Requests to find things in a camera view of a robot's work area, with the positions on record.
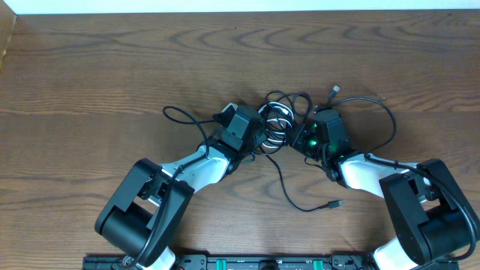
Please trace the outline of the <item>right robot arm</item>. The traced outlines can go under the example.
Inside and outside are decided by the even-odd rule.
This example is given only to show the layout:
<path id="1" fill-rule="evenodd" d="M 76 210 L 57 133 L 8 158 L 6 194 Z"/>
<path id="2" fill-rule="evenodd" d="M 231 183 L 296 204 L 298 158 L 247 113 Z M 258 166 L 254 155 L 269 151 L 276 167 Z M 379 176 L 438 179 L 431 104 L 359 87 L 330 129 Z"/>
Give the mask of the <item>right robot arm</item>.
<path id="1" fill-rule="evenodd" d="M 475 250 L 479 218 L 441 160 L 399 163 L 356 150 L 335 109 L 320 110 L 286 136 L 331 181 L 384 199 L 396 236 L 373 252 L 376 269 L 455 266 Z"/>

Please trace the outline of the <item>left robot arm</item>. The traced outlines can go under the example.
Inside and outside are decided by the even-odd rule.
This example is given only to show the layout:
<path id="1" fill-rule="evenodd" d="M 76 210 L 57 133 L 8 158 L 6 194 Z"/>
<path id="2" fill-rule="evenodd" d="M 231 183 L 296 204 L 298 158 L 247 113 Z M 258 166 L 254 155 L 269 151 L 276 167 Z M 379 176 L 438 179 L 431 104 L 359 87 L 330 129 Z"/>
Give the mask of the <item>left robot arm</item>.
<path id="1" fill-rule="evenodd" d="M 266 140 L 266 120 L 249 106 L 230 103 L 212 120 L 219 130 L 204 134 L 193 154 L 138 160 L 99 214 L 94 229 L 124 252 L 123 269 L 170 269 L 169 244 L 193 195 L 235 172 Z"/>

